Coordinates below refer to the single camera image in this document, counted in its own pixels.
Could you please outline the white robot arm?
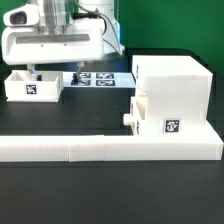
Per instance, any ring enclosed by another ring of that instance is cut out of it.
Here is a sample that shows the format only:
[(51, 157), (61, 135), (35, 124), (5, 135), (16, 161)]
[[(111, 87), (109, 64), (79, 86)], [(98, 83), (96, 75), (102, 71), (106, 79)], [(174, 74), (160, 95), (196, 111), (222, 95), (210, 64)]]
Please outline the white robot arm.
[(84, 63), (123, 53), (114, 0), (27, 0), (3, 16), (2, 56), (9, 65)]

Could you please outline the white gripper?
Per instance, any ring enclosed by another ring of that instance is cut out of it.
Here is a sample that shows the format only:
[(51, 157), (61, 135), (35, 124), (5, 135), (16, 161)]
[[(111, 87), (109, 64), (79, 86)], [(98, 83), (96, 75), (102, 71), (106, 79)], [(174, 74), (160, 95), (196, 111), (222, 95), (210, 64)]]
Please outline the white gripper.
[(2, 56), (8, 65), (27, 65), (33, 81), (42, 81), (33, 64), (77, 62), (73, 81), (78, 84), (84, 62), (100, 60), (104, 44), (99, 28), (71, 27), (65, 34), (42, 35), (36, 27), (8, 27), (2, 34)]

